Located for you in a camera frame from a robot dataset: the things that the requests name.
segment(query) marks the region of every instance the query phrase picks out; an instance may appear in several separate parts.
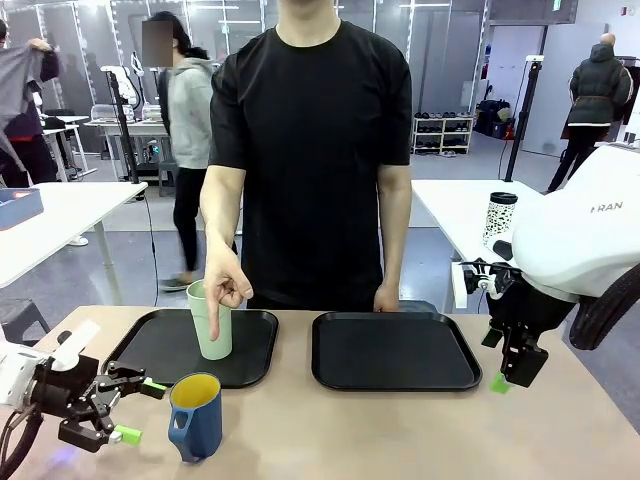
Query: black pants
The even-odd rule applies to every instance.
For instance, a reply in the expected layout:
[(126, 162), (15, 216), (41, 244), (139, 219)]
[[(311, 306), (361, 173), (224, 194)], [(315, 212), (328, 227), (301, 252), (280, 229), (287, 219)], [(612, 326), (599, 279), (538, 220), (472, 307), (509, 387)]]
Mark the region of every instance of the black pants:
[(340, 302), (336, 305), (327, 305), (322, 308), (320, 305), (293, 305), (291, 303), (278, 302), (263, 295), (255, 294), (253, 298), (247, 300), (247, 308), (251, 310), (327, 310), (336, 312), (373, 312), (373, 297), (375, 292), (364, 300)]
[(196, 217), (200, 208), (200, 191), (204, 184), (206, 169), (180, 168), (176, 178), (176, 203), (173, 206), (173, 224), (178, 229), (185, 270), (193, 272), (198, 262), (198, 234)]
[(22, 161), (26, 172), (21, 172), (12, 157), (0, 150), (0, 175), (9, 188), (27, 188), (29, 176), (33, 184), (55, 182), (58, 166), (51, 158), (49, 146), (42, 135), (30, 142), (12, 142), (13, 149)]
[(571, 164), (573, 164), (573, 169), (569, 178), (578, 171), (589, 156), (591, 149), (598, 140), (606, 135), (607, 130), (608, 127), (569, 127), (569, 145), (553, 180), (549, 184), (548, 190), (550, 192), (555, 192), (562, 185)]

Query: black jacket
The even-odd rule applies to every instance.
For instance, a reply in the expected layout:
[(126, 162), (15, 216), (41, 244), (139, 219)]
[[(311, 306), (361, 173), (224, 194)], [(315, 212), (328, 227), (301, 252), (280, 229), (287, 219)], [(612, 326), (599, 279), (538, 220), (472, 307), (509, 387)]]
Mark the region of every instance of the black jacket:
[(613, 122), (615, 109), (631, 98), (633, 80), (615, 58), (613, 46), (599, 43), (573, 72), (570, 89), (569, 126), (605, 127)]

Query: mug handle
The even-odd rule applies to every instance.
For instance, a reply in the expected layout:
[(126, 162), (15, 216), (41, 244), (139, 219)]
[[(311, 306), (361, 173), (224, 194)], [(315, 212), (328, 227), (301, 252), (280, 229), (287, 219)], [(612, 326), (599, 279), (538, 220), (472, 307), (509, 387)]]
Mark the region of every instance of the mug handle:
[[(176, 415), (178, 413), (184, 413), (187, 415), (187, 421), (184, 427), (178, 428), (175, 426)], [(169, 441), (173, 443), (182, 457), (183, 462), (195, 463), (200, 460), (199, 457), (194, 456), (189, 450), (189, 445), (185, 443), (187, 439), (187, 432), (191, 426), (191, 420), (193, 419), (193, 410), (173, 410), (171, 412), (171, 420), (169, 423)]]

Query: door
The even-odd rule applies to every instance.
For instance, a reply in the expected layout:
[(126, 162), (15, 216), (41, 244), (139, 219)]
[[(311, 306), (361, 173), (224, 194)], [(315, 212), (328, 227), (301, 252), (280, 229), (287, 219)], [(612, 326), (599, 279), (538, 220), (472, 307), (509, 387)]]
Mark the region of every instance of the door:
[(566, 140), (560, 136), (571, 109), (569, 81), (606, 27), (604, 23), (549, 26), (523, 150), (560, 157), (567, 148)]

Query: light green cup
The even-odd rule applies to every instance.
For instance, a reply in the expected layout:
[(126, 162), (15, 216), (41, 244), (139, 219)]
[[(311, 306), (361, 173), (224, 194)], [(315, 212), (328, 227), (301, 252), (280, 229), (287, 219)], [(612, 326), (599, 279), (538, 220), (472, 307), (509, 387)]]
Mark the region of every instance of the light green cup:
[(215, 342), (209, 340), (209, 317), (207, 301), (204, 298), (203, 280), (192, 283), (187, 288), (189, 308), (196, 326), (200, 353), (207, 360), (220, 360), (231, 353), (231, 309), (220, 305), (220, 335)]

